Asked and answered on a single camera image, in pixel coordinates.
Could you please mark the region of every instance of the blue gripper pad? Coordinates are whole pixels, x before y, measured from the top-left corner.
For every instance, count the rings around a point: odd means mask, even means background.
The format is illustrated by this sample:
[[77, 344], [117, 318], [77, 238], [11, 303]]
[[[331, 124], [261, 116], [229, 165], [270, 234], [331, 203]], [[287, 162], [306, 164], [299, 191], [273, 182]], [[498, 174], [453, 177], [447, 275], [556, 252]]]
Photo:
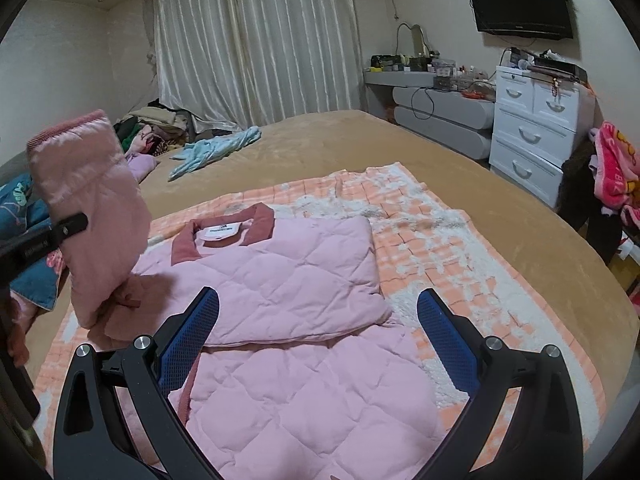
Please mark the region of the blue gripper pad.
[[220, 300], [212, 288], [203, 288], [184, 314], [181, 327], [160, 356], [158, 385], [166, 397], [182, 387], [204, 343], [213, 330]]
[[432, 288], [418, 297], [418, 321], [457, 390], [473, 397], [478, 388], [478, 361], [452, 322], [453, 314]]

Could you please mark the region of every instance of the pink jacket sleeve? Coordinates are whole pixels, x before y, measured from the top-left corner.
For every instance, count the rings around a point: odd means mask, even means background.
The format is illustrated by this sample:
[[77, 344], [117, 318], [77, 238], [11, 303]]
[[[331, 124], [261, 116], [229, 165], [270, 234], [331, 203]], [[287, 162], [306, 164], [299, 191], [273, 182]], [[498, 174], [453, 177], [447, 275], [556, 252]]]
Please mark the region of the pink jacket sleeve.
[[90, 328], [145, 251], [151, 214], [102, 110], [33, 137], [27, 156], [52, 221], [79, 212], [89, 220], [61, 249], [78, 323]]

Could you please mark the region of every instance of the orange checkered blanket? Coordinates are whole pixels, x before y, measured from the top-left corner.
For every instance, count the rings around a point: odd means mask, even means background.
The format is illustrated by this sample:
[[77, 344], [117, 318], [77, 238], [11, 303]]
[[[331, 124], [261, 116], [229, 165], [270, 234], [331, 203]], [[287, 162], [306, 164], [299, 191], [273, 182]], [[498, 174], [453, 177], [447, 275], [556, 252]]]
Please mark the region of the orange checkered blanket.
[[[436, 386], [447, 429], [468, 397], [457, 391], [418, 323], [419, 293], [433, 287], [456, 314], [467, 316], [484, 336], [497, 335], [512, 348], [560, 347], [567, 362], [588, 446], [606, 411], [600, 378], [590, 359], [543, 298], [478, 233], [465, 212], [443, 204], [399, 163], [364, 173], [341, 171], [323, 178], [221, 196], [154, 221], [150, 243], [175, 236], [193, 218], [231, 214], [256, 202], [277, 218], [305, 216], [369, 218], [385, 298], [413, 334], [423, 368]], [[36, 380], [42, 414], [36, 430], [51, 457], [60, 391], [74, 349], [86, 341], [72, 309], [60, 327]], [[477, 466], [497, 452], [518, 399], [507, 397]]]

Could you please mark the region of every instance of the white curtain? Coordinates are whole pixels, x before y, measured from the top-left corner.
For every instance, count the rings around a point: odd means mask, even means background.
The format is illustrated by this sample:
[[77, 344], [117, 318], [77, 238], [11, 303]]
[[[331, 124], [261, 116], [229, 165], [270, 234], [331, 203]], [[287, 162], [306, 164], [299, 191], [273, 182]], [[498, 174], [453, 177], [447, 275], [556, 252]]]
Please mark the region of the white curtain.
[[160, 101], [198, 130], [360, 108], [353, 0], [155, 0]]

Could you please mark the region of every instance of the cable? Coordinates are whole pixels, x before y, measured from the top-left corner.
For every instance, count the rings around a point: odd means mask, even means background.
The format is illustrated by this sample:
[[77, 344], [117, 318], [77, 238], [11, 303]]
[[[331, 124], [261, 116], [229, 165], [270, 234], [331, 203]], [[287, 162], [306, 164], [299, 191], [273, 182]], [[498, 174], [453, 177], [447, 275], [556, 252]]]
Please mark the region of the cable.
[[[424, 94], [429, 98], [429, 101], [431, 101], [431, 113], [428, 114], [429, 117], [418, 117], [418, 115], [416, 115], [415, 113], [415, 108], [414, 108], [414, 97], [415, 95], [420, 91], [423, 90]], [[427, 88], [426, 87], [420, 87], [420, 88], [416, 88], [415, 92], [411, 95], [411, 111], [414, 113], [414, 116], [416, 119], [420, 119], [421, 121], [428, 121], [429, 119], [431, 119], [433, 117], [433, 114], [436, 111], [436, 103], [433, 102], [433, 98], [429, 95], [429, 93], [427, 92]]]
[[394, 6], [394, 20], [399, 20], [400, 16], [398, 16], [398, 8], [396, 7], [396, 0], [391, 0], [391, 3]]
[[[502, 55], [500, 56], [500, 62], [498, 63], [498, 65], [497, 65], [497, 66], [502, 66], [502, 60], [503, 60], [503, 58], [504, 58], [504, 54], [506, 54], [507, 50], [511, 50], [511, 47], [510, 47], [510, 46], [508, 46], [507, 48], [505, 48], [505, 49], [502, 51]], [[498, 73], [498, 70], [497, 70], [497, 69], [496, 69], [496, 70], [494, 70], [494, 73], [492, 73], [492, 74], [489, 76], [489, 78], [487, 79], [487, 81], [491, 81], [491, 79], [493, 79], [493, 78], [494, 78], [494, 75], [496, 75], [497, 73]]]

